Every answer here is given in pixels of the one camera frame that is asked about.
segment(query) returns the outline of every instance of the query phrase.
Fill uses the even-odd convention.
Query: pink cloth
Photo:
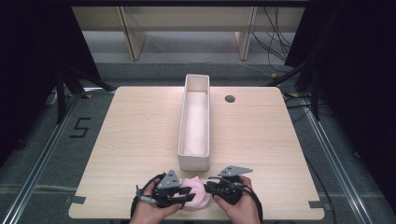
[[[210,200],[210,194],[205,192],[204,184],[199,179],[199,176],[194,178],[184,178],[181,184],[182,187],[191,187],[190,193],[195,193],[194,199],[191,202],[186,202],[184,206],[191,208],[205,208]]]

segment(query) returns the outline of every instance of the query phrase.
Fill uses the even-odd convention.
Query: metal bar
[[[70,99],[68,107],[66,108],[66,113],[64,114],[64,119],[60,123],[56,124],[49,138],[49,141],[47,142],[43,151],[41,152],[40,156],[35,162],[35,166],[33,167],[32,171],[30,172],[27,179],[23,183],[20,191],[18,192],[16,199],[14,200],[14,203],[9,207],[7,214],[3,219],[2,222],[3,224],[8,224],[8,223],[14,224],[17,223],[18,220],[20,219],[26,204],[29,202],[32,193],[35,190],[35,185],[37,184],[38,179],[42,175],[48,161],[50,160],[52,152],[54,151],[56,145],[58,144],[58,141],[62,135],[64,127],[66,126],[67,121],[69,120],[69,117],[75,105],[78,102],[78,99],[79,99],[79,95],[74,95]]]
[[[302,99],[302,104],[310,104],[307,99]],[[323,148],[323,151],[334,171],[335,176],[340,184],[341,189],[346,195],[347,200],[349,201],[349,205],[352,208],[353,213],[355,214],[356,219],[360,224],[365,223],[374,223],[367,212],[367,208],[361,200],[361,196],[356,191],[353,186],[349,176],[347,175],[346,170],[344,169],[343,164],[340,162],[334,148],[332,147],[332,143],[330,142],[327,134],[325,133],[323,127],[321,126],[320,121],[316,120],[315,116],[307,111],[307,117],[309,122],[312,125],[312,128],[317,135],[317,138]]]

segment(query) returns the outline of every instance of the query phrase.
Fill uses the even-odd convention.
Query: hand
[[[152,194],[152,191],[157,183],[161,180],[158,178],[148,185],[145,192],[146,196]],[[140,201],[134,210],[134,216],[130,224],[157,224],[163,221],[164,218],[174,214],[182,207],[180,203],[173,204],[169,207],[159,208],[154,203]]]
[[[251,187],[251,180],[248,177],[240,175],[244,185]],[[234,224],[260,224],[259,213],[257,211],[257,205],[250,195],[245,192],[242,194],[242,198],[236,205],[231,205],[225,202],[218,195],[214,197],[216,203],[222,208],[231,222]]]

